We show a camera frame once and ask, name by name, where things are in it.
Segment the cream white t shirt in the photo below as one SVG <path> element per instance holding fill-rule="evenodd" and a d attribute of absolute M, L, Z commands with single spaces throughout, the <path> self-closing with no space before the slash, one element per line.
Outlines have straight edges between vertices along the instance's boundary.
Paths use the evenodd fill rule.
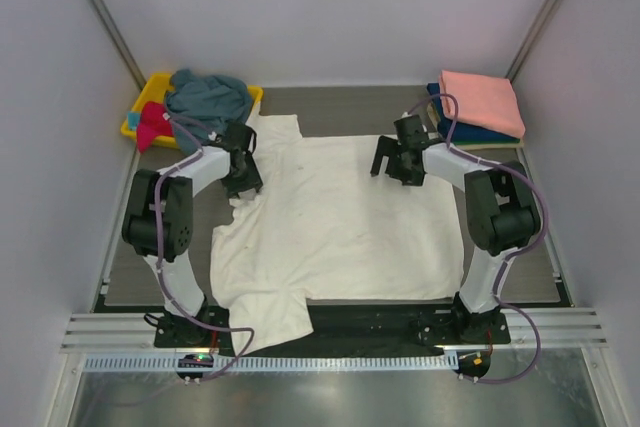
<path fill-rule="evenodd" d="M 404 186 L 370 167 L 373 136 L 302 136 L 293 115 L 259 116 L 252 199 L 212 233 L 211 291 L 248 353 L 309 335 L 309 301 L 450 297 L 464 246 L 452 186 Z"/>

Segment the yellow plastic bin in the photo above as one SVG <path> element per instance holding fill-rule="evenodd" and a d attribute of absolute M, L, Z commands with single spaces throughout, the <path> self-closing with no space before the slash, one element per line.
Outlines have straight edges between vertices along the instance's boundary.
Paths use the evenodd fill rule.
<path fill-rule="evenodd" d="M 179 146 L 171 135 L 169 123 L 161 120 L 160 106 L 167 92 L 173 91 L 170 73 L 154 73 L 142 89 L 131 110 L 120 127 L 120 133 L 138 144 L 137 129 L 143 122 L 143 151 L 149 147 L 164 147 L 178 150 Z"/>

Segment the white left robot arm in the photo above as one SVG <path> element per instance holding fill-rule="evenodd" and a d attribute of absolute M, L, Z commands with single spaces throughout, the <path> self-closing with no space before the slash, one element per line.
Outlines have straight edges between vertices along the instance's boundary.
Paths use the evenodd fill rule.
<path fill-rule="evenodd" d="M 228 198 L 258 193 L 263 181 L 253 158 L 257 133 L 244 124 L 229 124 L 222 135 L 200 142 L 185 133 L 195 151 L 173 165 L 140 169 L 132 179 L 125 208 L 122 238 L 152 269 L 163 295 L 159 315 L 144 320 L 155 329 L 160 348 L 203 347 L 215 335 L 241 333 L 250 327 L 216 326 L 207 297 L 199 287 L 189 248 L 194 234 L 194 199 L 220 182 Z"/>

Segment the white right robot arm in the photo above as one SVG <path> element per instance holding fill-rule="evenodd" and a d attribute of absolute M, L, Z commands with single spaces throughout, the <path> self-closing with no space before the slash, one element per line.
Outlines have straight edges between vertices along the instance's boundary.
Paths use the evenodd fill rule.
<path fill-rule="evenodd" d="M 517 162 L 489 161 L 430 138 L 416 115 L 394 126 L 394 138 L 378 138 L 370 174 L 384 172 L 410 187 L 421 187 L 431 175 L 464 193 L 474 250 L 448 327 L 459 341 L 485 343 L 498 327 L 506 274 L 531 238 L 542 233 L 534 186 Z"/>

